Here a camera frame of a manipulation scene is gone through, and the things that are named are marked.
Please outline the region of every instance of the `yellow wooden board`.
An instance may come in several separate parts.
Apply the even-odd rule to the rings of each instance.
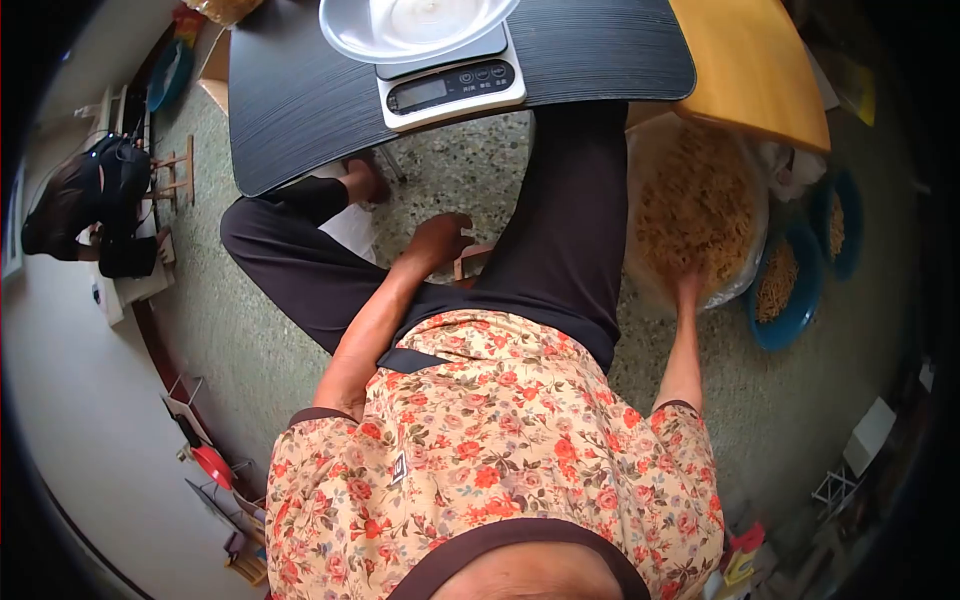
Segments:
[[[830,151],[827,116],[804,44],[780,0],[670,0],[697,70],[673,105],[754,137]]]

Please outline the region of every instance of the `black pants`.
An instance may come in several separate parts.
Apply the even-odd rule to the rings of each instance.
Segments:
[[[627,219],[627,105],[538,108],[516,212],[470,290],[423,283],[395,336],[461,308],[501,310],[553,326],[606,372],[620,337]],[[331,354],[387,272],[317,227],[347,207],[338,180],[307,178],[241,198],[220,224],[224,246],[261,290]]]

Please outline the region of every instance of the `cardboard box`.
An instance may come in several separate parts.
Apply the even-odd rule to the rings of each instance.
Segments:
[[[213,42],[210,54],[206,55],[197,84],[210,94],[224,113],[229,113],[227,104],[227,80],[230,76],[230,30],[224,29]]]

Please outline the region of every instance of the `floral shirt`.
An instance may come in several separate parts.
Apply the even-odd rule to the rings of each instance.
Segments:
[[[397,345],[451,362],[380,369],[359,423],[309,408],[276,441],[274,598],[429,598],[518,541],[575,541],[626,598],[694,596],[723,517],[707,430],[674,401],[644,419],[587,350],[515,315],[457,310]]]

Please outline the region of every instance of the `bare foot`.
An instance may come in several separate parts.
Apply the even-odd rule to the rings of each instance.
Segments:
[[[347,187],[350,204],[366,202],[376,191],[376,175],[363,160],[348,161],[347,174],[340,181]]]
[[[163,245],[163,240],[167,239],[167,236],[170,235],[170,226],[165,225],[160,228],[160,231],[156,233],[156,247],[159,249]]]

